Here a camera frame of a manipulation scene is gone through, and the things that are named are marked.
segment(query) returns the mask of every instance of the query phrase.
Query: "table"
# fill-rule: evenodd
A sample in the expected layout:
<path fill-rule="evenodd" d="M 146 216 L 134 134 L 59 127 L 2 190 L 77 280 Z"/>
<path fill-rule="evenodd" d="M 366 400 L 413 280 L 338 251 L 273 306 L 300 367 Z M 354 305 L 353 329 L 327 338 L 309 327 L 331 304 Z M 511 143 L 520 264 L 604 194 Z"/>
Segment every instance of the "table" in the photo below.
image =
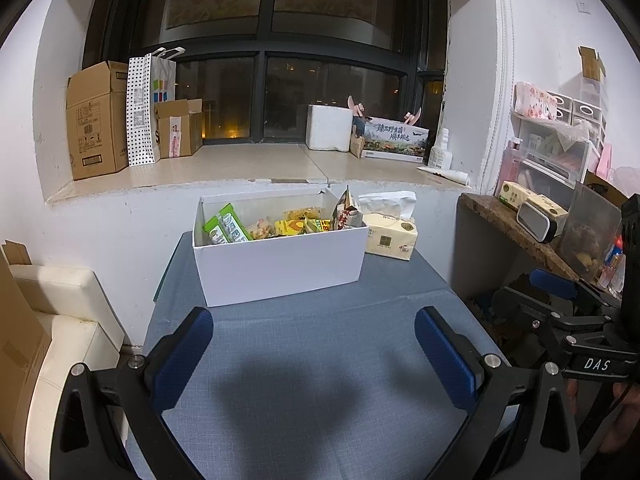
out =
<path fill-rule="evenodd" d="M 578 280 L 578 275 L 554 251 L 554 245 L 541 244 L 534 240 L 516 222 L 516 213 L 492 195 L 463 193 L 458 203 L 468 207 L 489 224 L 513 240 L 544 269 L 569 280 Z"/>
<path fill-rule="evenodd" d="M 239 286 L 268 271 L 248 266 Z M 430 304 L 480 353 L 500 354 L 417 251 L 409 262 L 366 254 L 357 282 L 212 308 L 212 341 L 164 420 L 207 479 L 422 480 L 466 415 L 415 339 Z M 185 233 L 144 351 L 204 305 Z M 130 433 L 126 447 L 153 478 Z"/>

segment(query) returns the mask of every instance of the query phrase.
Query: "window frame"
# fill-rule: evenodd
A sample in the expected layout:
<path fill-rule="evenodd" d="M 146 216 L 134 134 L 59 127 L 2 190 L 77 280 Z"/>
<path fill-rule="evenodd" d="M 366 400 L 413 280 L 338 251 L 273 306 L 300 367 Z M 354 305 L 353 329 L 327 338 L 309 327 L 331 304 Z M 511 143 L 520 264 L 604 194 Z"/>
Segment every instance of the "window frame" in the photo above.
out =
<path fill-rule="evenodd" d="M 254 79 L 250 136 L 241 139 L 204 139 L 205 144 L 239 142 L 304 142 L 304 137 L 265 137 L 264 98 L 268 57 L 293 57 L 358 66 L 400 77 L 399 114 L 422 106 L 424 86 L 433 80 L 444 81 L 448 17 L 433 20 L 434 10 L 448 12 L 446 6 L 432 9 L 430 0 L 405 0 L 402 6 L 401 51 L 393 52 L 355 41 L 271 30 L 275 0 L 260 0 L 255 34 L 205 36 L 140 47 L 145 20 L 152 0 L 95 0 L 89 22 L 82 67 L 103 60 L 127 62 L 129 57 L 144 56 L 159 46 L 167 49 L 183 46 L 181 61 L 200 61 L 229 57 L 253 57 Z M 430 60 L 438 62 L 434 66 Z"/>

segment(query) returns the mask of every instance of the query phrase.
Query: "green snack package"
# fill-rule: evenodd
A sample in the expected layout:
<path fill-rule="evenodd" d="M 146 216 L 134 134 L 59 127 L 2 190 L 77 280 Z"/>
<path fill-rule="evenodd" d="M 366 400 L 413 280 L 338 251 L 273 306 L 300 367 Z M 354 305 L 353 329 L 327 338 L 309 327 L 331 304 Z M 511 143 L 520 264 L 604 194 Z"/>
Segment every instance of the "green snack package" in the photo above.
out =
<path fill-rule="evenodd" d="M 218 214 L 220 215 L 220 221 L 231 243 L 249 242 L 252 240 L 251 235 L 241 224 L 231 204 L 225 205 Z"/>
<path fill-rule="evenodd" d="M 220 220 L 218 220 L 217 216 L 214 216 L 204 224 L 203 229 L 209 235 L 212 244 L 219 245 L 229 243 L 226 233 L 220 226 Z"/>

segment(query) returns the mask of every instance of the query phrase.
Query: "metal screw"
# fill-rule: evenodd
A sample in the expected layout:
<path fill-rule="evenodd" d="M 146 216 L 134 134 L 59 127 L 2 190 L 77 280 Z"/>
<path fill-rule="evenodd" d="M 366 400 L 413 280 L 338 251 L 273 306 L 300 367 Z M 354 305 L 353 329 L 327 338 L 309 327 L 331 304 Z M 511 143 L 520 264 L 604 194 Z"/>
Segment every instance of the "metal screw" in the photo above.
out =
<path fill-rule="evenodd" d="M 497 368 L 502 360 L 495 354 L 488 354 L 484 356 L 484 362 L 489 368 Z"/>
<path fill-rule="evenodd" d="M 78 377 L 78 375 L 82 375 L 84 373 L 84 365 L 82 363 L 78 363 L 77 365 L 73 365 L 71 367 L 71 375 Z"/>
<path fill-rule="evenodd" d="M 134 370 L 137 370 L 138 368 L 142 367 L 145 364 L 145 357 L 139 354 L 132 355 L 127 361 L 127 364 L 129 365 L 129 368 L 133 368 Z"/>
<path fill-rule="evenodd" d="M 552 363 L 551 361 L 549 361 L 548 363 L 545 363 L 545 370 L 551 375 L 557 375 L 558 372 L 560 371 L 560 369 L 558 368 L 558 365 L 556 363 Z"/>

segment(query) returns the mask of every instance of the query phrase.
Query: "wall outlet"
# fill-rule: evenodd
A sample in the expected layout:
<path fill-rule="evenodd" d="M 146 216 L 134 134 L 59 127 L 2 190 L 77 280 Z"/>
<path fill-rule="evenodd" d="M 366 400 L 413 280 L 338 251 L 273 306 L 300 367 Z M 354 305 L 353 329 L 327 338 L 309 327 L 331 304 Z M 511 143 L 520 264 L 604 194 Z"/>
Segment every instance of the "wall outlet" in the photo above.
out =
<path fill-rule="evenodd" d="M 576 0 L 575 4 L 578 6 L 578 12 L 582 12 L 583 14 L 591 14 L 591 9 L 589 8 L 589 4 L 587 2 Z"/>

